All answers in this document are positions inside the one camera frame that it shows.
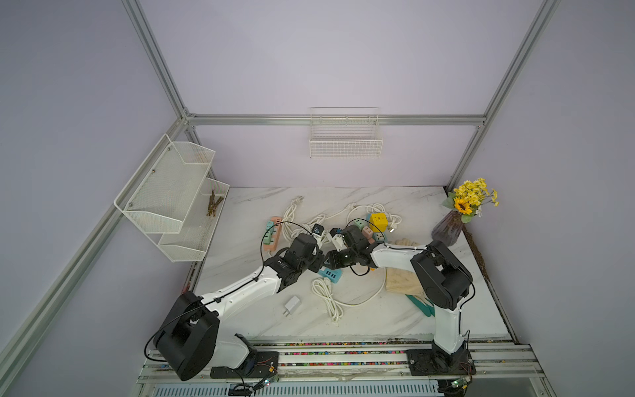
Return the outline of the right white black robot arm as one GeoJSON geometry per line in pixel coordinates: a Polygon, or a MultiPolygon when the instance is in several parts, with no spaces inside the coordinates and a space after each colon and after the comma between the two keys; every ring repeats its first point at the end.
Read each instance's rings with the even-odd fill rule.
{"type": "Polygon", "coordinates": [[[468,296],[473,277],[444,243],[434,240],[423,247],[372,243],[354,224],[334,228],[326,238],[334,246],[326,254],[325,266],[330,269],[361,265],[413,272],[435,310],[433,347],[447,355],[464,348],[460,301],[468,296]]]}

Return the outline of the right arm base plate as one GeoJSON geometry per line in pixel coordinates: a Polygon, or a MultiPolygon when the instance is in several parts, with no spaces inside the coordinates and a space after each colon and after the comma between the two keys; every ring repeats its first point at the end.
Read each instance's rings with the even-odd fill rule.
{"type": "Polygon", "coordinates": [[[413,376],[476,374],[471,354],[464,347],[452,354],[443,349],[410,349],[406,351],[406,356],[413,376]]]}

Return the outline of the blue power strip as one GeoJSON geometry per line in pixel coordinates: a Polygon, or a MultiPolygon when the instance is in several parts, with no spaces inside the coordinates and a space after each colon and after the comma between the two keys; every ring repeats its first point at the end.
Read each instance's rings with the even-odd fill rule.
{"type": "Polygon", "coordinates": [[[328,279],[333,284],[337,284],[338,281],[340,281],[340,279],[342,278],[342,270],[331,270],[326,267],[322,267],[318,271],[318,274],[323,278],[328,279]]]}

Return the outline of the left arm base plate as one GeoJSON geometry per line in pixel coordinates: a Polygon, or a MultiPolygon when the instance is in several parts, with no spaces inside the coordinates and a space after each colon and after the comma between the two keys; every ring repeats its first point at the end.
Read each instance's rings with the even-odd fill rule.
{"type": "Polygon", "coordinates": [[[266,375],[274,375],[279,365],[279,352],[257,352],[249,355],[236,369],[229,367],[212,367],[212,379],[261,379],[266,375]]]}

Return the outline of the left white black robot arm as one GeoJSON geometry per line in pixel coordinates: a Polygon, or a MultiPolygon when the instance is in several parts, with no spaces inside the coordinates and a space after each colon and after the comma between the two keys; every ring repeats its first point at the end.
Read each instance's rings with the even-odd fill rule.
{"type": "Polygon", "coordinates": [[[302,234],[251,276],[212,293],[184,292],[150,341],[181,381],[191,380],[207,365],[251,375],[258,351],[239,333],[221,337],[222,322],[292,286],[305,271],[318,271],[324,258],[317,239],[302,234]]]}

